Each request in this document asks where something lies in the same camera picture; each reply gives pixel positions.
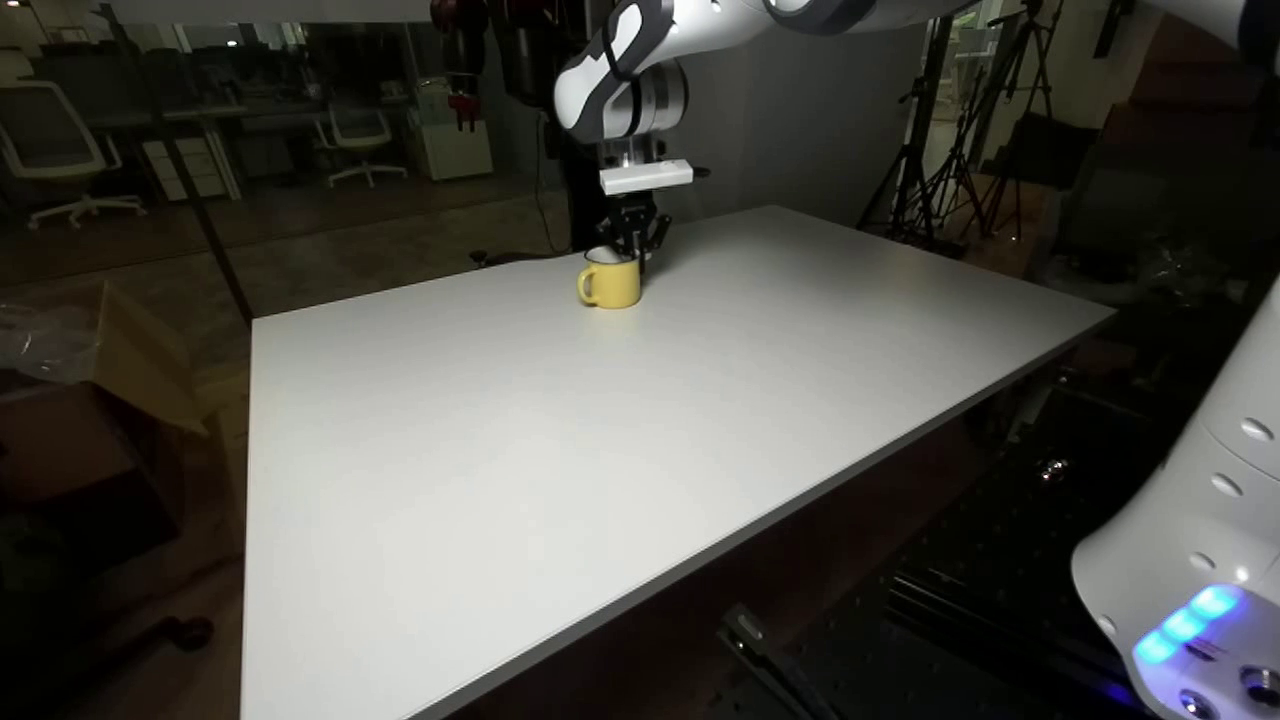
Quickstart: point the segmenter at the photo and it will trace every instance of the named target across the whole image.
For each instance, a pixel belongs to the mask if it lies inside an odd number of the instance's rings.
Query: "tripod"
[[[937,208],[934,208],[934,187],[925,181],[925,146],[927,146],[927,120],[934,120],[934,103],[937,103],[937,86],[943,77],[947,66],[947,42],[951,42],[951,16],[934,22],[927,24],[927,54],[925,54],[925,71],[917,77],[912,93],[903,102],[912,102],[912,128],[903,136],[903,146],[895,147],[885,181],[876,185],[866,216],[856,220],[856,229],[872,229],[876,214],[890,201],[890,223],[876,229],[885,236],[910,236],[910,216],[921,216],[917,223],[917,242],[925,242],[925,247],[937,247]]]
[[[1049,50],[1051,50],[1057,24],[1065,16],[1065,0],[1057,0],[1049,24],[1040,24],[1040,9],[1045,9],[1045,0],[1026,0],[1026,14],[1017,16],[1017,42],[1008,50],[1008,61],[1013,61],[1008,86],[1004,86],[1008,102],[1013,102],[1013,93],[1019,93],[1017,86],[1019,86],[1030,50],[1037,50],[1037,77],[1030,86],[1030,103],[1026,103],[1019,120],[1031,115],[1037,102],[1045,103],[1045,115],[1051,120]],[[1013,181],[1013,242],[1019,242],[1019,232],[1026,232],[1019,161],[1026,161],[1026,141],[1019,141],[1019,126],[1017,126],[1008,136],[1008,147],[1004,147],[1002,181],[983,196],[982,236],[991,236],[991,220],[1002,216],[1004,194]]]
[[[1045,9],[1045,0],[1030,0],[1026,14],[1002,16],[989,24],[989,30],[1002,30],[1002,50],[996,50],[991,66],[982,71],[977,93],[965,102],[947,161],[927,181],[927,194],[943,205],[942,220],[970,208],[970,220],[961,223],[958,245],[965,245],[971,223],[982,229],[982,236],[991,236],[996,214],[1004,205],[1008,178],[1002,178],[1002,185],[982,196],[971,185],[971,170],[989,147],[989,128],[991,128],[1002,95],[1013,95],[1019,86],[1019,69],[1026,69],[1030,50],[1037,50],[1037,77],[1030,90],[1031,93],[1030,107],[1037,102],[1045,102],[1045,111],[1051,115],[1051,86],[1049,86],[1045,61],[1049,61],[1049,42],[1051,42],[1062,6],[1057,6],[1057,16],[1049,30],[1040,30],[1040,9]]]

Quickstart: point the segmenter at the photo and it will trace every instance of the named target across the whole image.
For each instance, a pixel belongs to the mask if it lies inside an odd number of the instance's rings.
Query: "cable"
[[[545,201],[545,115],[532,115],[532,196],[537,196],[537,216],[545,220],[545,242],[547,242],[547,255],[555,255],[555,236],[551,236],[551,220],[547,220],[547,201]]]

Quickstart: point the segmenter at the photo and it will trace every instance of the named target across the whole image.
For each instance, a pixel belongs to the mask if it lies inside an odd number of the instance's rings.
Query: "table surface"
[[[578,271],[255,320],[243,720],[453,713],[1109,315],[784,208]]]

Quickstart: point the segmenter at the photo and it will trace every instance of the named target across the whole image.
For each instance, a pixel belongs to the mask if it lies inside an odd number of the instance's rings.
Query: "glass wall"
[[[474,71],[427,24],[199,22],[125,42],[79,6],[0,9],[0,352],[46,320],[93,333],[101,287],[190,352],[209,438],[181,482],[181,538],[93,576],[101,605],[79,622],[212,568],[217,646],[235,658],[250,320],[565,252],[568,214],[537,93],[510,90],[494,32]],[[212,697],[232,716],[224,670],[199,663],[199,713]],[[125,716],[172,713],[145,697]]]

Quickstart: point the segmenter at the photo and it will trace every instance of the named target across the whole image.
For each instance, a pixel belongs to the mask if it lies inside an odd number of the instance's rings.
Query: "white robot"
[[[655,133],[680,126],[680,56],[772,24],[876,32],[970,0],[632,0],[555,80],[555,120],[580,146],[626,146],[603,196],[690,185]],[[1280,0],[1148,0],[1280,71]],[[1084,610],[1159,716],[1280,720],[1280,287],[1144,494],[1073,557]]]

